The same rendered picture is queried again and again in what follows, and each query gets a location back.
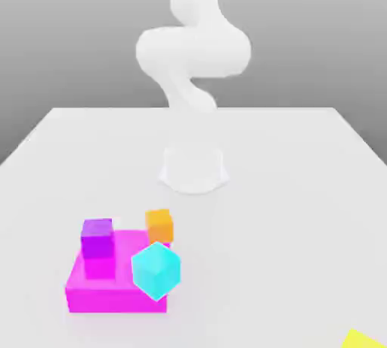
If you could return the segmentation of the large magenta box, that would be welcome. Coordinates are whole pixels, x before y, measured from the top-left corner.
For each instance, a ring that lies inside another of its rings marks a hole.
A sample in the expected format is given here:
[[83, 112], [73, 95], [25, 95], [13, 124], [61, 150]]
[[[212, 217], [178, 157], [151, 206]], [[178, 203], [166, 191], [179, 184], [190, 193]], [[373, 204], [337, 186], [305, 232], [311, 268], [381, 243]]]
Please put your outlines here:
[[78, 253], [67, 280], [65, 293], [70, 312], [165, 313], [167, 297], [155, 302], [136, 287], [132, 278], [132, 256], [149, 246], [145, 230], [116, 230], [114, 280], [88, 280], [84, 258]]

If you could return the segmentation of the small magenta cube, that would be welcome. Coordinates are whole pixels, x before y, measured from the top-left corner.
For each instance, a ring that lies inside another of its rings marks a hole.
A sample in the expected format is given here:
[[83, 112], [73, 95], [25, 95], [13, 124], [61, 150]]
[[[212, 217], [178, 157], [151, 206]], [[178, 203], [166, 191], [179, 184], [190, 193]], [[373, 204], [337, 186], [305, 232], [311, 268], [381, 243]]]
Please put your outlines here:
[[116, 259], [114, 256], [84, 259], [84, 271], [88, 280], [114, 280]]

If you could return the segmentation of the small yellow cube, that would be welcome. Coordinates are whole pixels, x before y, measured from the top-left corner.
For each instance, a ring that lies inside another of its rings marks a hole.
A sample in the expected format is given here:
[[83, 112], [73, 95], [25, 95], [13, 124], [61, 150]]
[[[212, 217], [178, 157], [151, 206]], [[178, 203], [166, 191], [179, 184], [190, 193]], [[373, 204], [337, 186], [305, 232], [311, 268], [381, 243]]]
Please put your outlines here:
[[341, 348], [387, 348], [387, 346], [368, 337], [366, 334], [351, 329], [346, 335]]

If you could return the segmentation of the small purple cube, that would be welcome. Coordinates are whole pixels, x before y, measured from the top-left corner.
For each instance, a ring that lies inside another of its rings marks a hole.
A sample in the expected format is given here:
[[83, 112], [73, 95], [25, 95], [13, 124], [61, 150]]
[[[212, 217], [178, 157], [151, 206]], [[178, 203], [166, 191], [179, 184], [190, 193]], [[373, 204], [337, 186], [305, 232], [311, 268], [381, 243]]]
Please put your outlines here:
[[85, 259], [113, 257], [114, 230], [112, 219], [86, 219], [82, 225], [81, 247]]

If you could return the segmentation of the small cyan cube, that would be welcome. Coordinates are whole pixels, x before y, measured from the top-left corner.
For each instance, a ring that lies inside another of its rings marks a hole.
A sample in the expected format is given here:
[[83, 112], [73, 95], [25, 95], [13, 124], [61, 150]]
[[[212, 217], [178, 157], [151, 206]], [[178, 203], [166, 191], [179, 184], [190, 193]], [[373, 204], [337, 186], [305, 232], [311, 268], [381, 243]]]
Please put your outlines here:
[[132, 259], [133, 283], [157, 302], [181, 282], [181, 258], [156, 241], [136, 253]]

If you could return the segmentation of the small orange cube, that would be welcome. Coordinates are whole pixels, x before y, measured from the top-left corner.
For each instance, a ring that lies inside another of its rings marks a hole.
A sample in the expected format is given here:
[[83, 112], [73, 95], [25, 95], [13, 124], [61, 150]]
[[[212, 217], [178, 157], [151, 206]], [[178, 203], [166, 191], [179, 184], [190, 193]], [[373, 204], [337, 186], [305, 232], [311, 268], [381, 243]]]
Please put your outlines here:
[[174, 225], [169, 209], [147, 211], [145, 222], [151, 244], [156, 241], [162, 244], [171, 244], [174, 241]]

